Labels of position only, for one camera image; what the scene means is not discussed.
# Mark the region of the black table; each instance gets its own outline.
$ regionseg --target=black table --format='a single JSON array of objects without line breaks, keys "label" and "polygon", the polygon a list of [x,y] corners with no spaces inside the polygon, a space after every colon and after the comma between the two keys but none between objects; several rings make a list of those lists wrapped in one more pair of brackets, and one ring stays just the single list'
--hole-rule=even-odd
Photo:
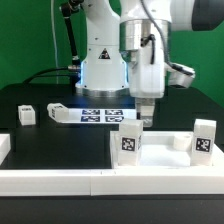
[{"label": "black table", "polygon": [[[118,125],[59,124],[47,105],[134,108],[134,99],[73,95],[68,85],[15,84],[0,91],[0,133],[12,150],[0,169],[110,169],[109,134]],[[21,126],[18,106],[32,105],[37,125]],[[217,121],[215,143],[224,150],[224,109],[200,91],[167,88],[145,131],[192,131],[197,118]],[[132,195],[0,198],[0,223],[223,223],[223,195]]]}]

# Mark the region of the white block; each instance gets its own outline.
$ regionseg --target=white block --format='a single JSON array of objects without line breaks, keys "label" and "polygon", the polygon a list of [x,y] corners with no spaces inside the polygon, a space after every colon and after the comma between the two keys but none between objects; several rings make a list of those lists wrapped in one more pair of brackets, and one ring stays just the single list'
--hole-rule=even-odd
[{"label": "white block", "polygon": [[36,114],[32,106],[22,105],[18,106],[19,120],[22,125],[35,125]]},{"label": "white block", "polygon": [[194,125],[191,165],[211,166],[216,121],[197,119]]},{"label": "white block", "polygon": [[51,103],[47,106],[49,116],[55,121],[66,121],[69,118],[69,109],[60,103]]},{"label": "white block", "polygon": [[141,157],[143,121],[124,119],[119,125],[118,164],[136,166]]},{"label": "white block", "polygon": [[192,148],[192,137],[190,133],[176,133],[173,148],[178,151],[189,151]]},{"label": "white block", "polygon": [[143,122],[135,119],[124,119],[119,124],[119,133],[123,136],[139,137],[143,132]]},{"label": "white block", "polygon": [[0,134],[0,165],[11,149],[9,134]]}]

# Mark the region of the white base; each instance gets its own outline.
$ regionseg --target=white base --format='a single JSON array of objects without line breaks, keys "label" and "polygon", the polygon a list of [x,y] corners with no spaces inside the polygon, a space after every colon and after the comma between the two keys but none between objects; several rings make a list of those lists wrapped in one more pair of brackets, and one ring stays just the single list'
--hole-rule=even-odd
[{"label": "white base", "polygon": [[139,167],[116,165],[111,132],[114,169],[0,171],[0,196],[224,194],[223,152],[215,146],[213,166],[191,167],[187,152],[169,153],[175,133],[144,132]]}]

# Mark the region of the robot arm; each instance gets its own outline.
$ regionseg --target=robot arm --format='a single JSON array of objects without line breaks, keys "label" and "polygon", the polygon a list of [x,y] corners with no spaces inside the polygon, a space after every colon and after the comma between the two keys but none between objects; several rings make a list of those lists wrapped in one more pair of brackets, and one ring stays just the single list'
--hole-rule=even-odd
[{"label": "robot arm", "polygon": [[222,0],[120,0],[120,50],[128,63],[130,94],[144,126],[152,126],[155,99],[169,85],[188,88],[194,70],[169,58],[168,38],[173,30],[211,30],[224,19]]}]

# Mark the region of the green wall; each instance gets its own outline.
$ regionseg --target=green wall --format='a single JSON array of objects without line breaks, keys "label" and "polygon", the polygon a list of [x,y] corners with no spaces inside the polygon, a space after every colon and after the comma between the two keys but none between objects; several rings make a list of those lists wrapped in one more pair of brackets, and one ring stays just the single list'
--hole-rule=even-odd
[{"label": "green wall", "polygon": [[[71,63],[67,33],[58,10],[63,2],[55,0],[60,66]],[[110,2],[119,14],[119,1]],[[0,88],[21,83],[37,71],[55,67],[50,6],[50,0],[0,2]],[[83,59],[86,52],[84,14],[74,15],[72,20]],[[195,68],[197,78],[193,86],[224,106],[224,23],[214,31],[176,32],[171,37],[172,61]]]}]

